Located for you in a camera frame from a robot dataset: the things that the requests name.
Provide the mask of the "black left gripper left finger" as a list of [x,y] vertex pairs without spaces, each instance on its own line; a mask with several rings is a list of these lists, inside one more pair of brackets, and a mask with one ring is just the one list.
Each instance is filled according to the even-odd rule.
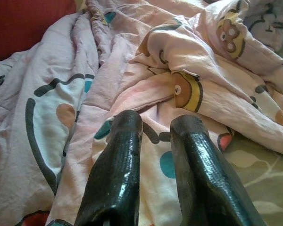
[[132,110],[113,120],[110,139],[88,177],[76,226],[136,226],[143,123]]

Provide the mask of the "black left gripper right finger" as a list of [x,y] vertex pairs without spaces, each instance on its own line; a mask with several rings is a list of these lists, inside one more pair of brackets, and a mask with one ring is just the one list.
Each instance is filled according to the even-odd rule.
[[177,117],[170,136],[183,226],[266,225],[201,119]]

